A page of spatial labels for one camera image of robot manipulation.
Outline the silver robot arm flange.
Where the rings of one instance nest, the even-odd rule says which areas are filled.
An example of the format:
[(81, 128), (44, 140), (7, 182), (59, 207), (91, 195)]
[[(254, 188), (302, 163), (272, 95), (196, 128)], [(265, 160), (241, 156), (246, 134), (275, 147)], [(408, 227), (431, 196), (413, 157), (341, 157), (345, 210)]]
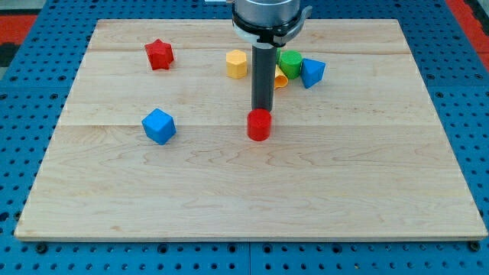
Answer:
[(300, 0), (235, 0), (232, 24), (235, 33), (253, 47), (284, 47), (303, 29), (312, 6)]

